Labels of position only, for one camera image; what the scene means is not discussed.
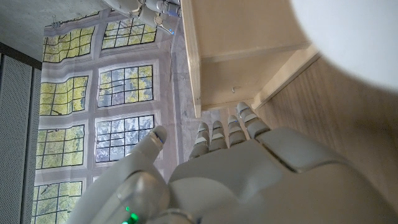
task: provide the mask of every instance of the fingertip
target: fingertip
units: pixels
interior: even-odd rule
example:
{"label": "fingertip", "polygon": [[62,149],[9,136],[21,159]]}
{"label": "fingertip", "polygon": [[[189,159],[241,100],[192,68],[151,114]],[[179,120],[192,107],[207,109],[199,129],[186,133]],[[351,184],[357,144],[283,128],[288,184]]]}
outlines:
{"label": "fingertip", "polygon": [[161,126],[161,125],[156,126],[152,130],[152,132],[156,134],[156,136],[160,139],[160,141],[162,143],[166,142],[166,140],[167,140],[167,131],[166,131],[166,129],[163,126]]}
{"label": "fingertip", "polygon": [[236,116],[230,115],[230,116],[228,117],[228,124],[231,124],[231,123],[233,123],[233,122],[238,122],[238,119],[237,119]]}
{"label": "fingertip", "polygon": [[236,106],[236,109],[238,110],[238,113],[240,114],[242,110],[245,110],[247,108],[250,108],[245,102],[239,102],[238,105]]}

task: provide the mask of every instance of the window pane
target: window pane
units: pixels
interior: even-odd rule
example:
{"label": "window pane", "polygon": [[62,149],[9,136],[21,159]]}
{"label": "window pane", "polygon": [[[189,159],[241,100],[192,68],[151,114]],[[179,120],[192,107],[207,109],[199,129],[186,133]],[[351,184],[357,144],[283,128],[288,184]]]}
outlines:
{"label": "window pane", "polygon": [[75,152],[83,150],[83,138],[65,141],[64,152]]}
{"label": "window pane", "polygon": [[102,49],[153,42],[155,36],[156,29],[143,24],[138,19],[109,22],[106,26]]}
{"label": "window pane", "polygon": [[138,100],[139,101],[146,101],[152,100],[152,89],[145,89],[145,90],[138,90]]}
{"label": "window pane", "polygon": [[138,87],[140,89],[152,88],[152,77],[138,79]]}
{"label": "window pane", "polygon": [[57,223],[66,223],[69,218],[67,211],[57,212]]}
{"label": "window pane", "polygon": [[124,103],[124,93],[112,94],[112,105],[119,105]]}
{"label": "window pane", "polygon": [[116,161],[129,154],[131,149],[154,127],[154,115],[97,122],[110,133],[97,131],[96,162]]}
{"label": "window pane", "polygon": [[138,91],[127,91],[124,97],[126,103],[138,102]]}
{"label": "window pane", "polygon": [[83,164],[83,152],[71,152],[63,155],[62,166],[75,166]]}
{"label": "window pane", "polygon": [[124,145],[124,138],[111,140],[111,146],[123,146],[123,145]]}
{"label": "window pane", "polygon": [[64,129],[55,129],[47,131],[47,141],[63,141],[65,139]]}
{"label": "window pane", "polygon": [[104,95],[98,97],[98,107],[111,106],[112,95]]}
{"label": "window pane", "polygon": [[57,208],[57,198],[41,200],[37,202],[37,214],[43,215],[50,212],[55,212]]}
{"label": "window pane", "polygon": [[124,157],[124,146],[111,147],[111,161],[120,160]]}
{"label": "window pane", "polygon": [[126,90],[137,90],[138,89],[138,79],[129,79],[126,80]]}
{"label": "window pane", "polygon": [[126,145],[138,143],[138,131],[126,132]]}
{"label": "window pane", "polygon": [[150,132],[150,130],[142,130],[139,131],[139,140],[141,141],[145,136],[147,136],[147,134]]}
{"label": "window pane", "polygon": [[39,200],[58,196],[58,184],[48,184],[39,187]]}
{"label": "window pane", "polygon": [[46,155],[43,159],[43,168],[60,167],[62,166],[62,155]]}
{"label": "window pane", "polygon": [[60,142],[47,142],[45,144],[44,154],[56,154],[63,152],[63,141]]}
{"label": "window pane", "polygon": [[112,133],[123,132],[124,131],[124,120],[112,121]]}
{"label": "window pane", "polygon": [[126,122],[126,131],[138,130],[138,118],[127,118]]}
{"label": "window pane", "polygon": [[61,62],[66,57],[90,53],[94,27],[74,29],[69,34],[44,37],[44,62]]}
{"label": "window pane", "polygon": [[106,161],[109,161],[109,148],[106,148],[106,149],[97,149],[96,161],[97,161],[97,162],[106,162]]}
{"label": "window pane", "polygon": [[154,117],[144,116],[139,118],[139,129],[151,129],[154,127]]}
{"label": "window pane", "polygon": [[138,77],[151,77],[152,66],[143,66],[138,68]]}
{"label": "window pane", "polygon": [[98,134],[109,134],[111,133],[111,122],[104,121],[97,123],[97,132]]}
{"label": "window pane", "polygon": [[112,81],[118,81],[124,79],[124,69],[118,69],[112,71]]}
{"label": "window pane", "polygon": [[42,143],[37,143],[37,146],[36,146],[36,155],[42,155],[43,153],[44,153],[44,146],[45,146],[45,143],[44,142],[42,142]]}
{"label": "window pane", "polygon": [[126,68],[125,69],[126,79],[127,78],[138,78],[138,68]]}

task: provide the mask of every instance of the printed window curtain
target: printed window curtain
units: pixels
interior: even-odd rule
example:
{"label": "printed window curtain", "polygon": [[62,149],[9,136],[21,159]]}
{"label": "printed window curtain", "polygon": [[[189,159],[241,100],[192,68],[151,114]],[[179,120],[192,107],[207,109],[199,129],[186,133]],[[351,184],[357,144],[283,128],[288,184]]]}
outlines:
{"label": "printed window curtain", "polygon": [[154,126],[168,132],[154,162],[165,180],[187,160],[200,120],[182,22],[170,22],[175,35],[105,9],[45,27],[32,223],[65,223],[84,191]]}

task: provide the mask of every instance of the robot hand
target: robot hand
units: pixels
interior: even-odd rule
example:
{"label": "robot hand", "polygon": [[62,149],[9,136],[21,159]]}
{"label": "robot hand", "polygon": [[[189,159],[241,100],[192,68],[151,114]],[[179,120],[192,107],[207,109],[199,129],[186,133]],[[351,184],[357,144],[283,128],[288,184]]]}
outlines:
{"label": "robot hand", "polygon": [[165,210],[170,192],[153,163],[167,133],[157,126],[130,155],[104,172],[82,195],[67,223],[145,223]]}
{"label": "robot hand", "polygon": [[[258,135],[269,131],[269,127],[257,117],[257,115],[250,109],[250,107],[240,102],[236,107],[238,115],[241,117],[250,138],[254,139]],[[231,115],[228,118],[228,128],[229,128],[229,146],[232,147],[236,144],[242,143],[246,140],[243,133],[241,125],[238,119]],[[215,121],[213,123],[213,133],[211,137],[211,142],[209,138],[209,129],[206,123],[199,125],[197,139],[193,150],[189,156],[189,159],[194,159],[196,157],[202,156],[208,152],[214,152],[219,149],[227,149],[225,142],[224,129],[220,121]]]}
{"label": "robot hand", "polygon": [[181,6],[179,0],[158,1],[158,0],[103,0],[111,8],[127,17],[138,16],[143,23],[153,28],[159,27],[161,30],[174,34],[174,29],[164,22],[160,14],[170,16],[181,16]]}

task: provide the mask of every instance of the gray wall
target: gray wall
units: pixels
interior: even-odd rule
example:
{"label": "gray wall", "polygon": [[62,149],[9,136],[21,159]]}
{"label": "gray wall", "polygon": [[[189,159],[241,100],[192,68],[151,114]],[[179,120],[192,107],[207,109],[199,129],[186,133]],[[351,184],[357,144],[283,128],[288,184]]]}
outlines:
{"label": "gray wall", "polygon": [[39,125],[40,71],[0,64],[0,223],[30,223]]}

